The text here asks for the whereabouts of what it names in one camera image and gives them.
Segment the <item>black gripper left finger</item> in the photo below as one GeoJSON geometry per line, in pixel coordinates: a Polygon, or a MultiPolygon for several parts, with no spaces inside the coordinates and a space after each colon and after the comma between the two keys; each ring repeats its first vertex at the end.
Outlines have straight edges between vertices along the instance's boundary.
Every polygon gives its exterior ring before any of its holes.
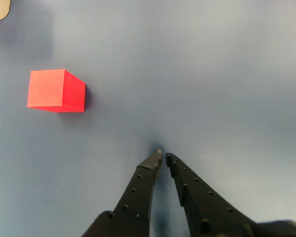
{"type": "Polygon", "coordinates": [[[84,237],[148,237],[153,187],[162,164],[157,149],[141,162],[117,206],[101,213],[83,234],[84,237]]]}

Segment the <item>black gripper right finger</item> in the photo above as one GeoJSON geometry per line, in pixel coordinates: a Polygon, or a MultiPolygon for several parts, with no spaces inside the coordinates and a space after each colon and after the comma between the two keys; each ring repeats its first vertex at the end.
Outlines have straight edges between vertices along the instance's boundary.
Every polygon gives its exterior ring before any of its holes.
{"type": "Polygon", "coordinates": [[[166,164],[175,181],[192,237],[253,237],[255,223],[233,207],[172,153],[166,164]]]}

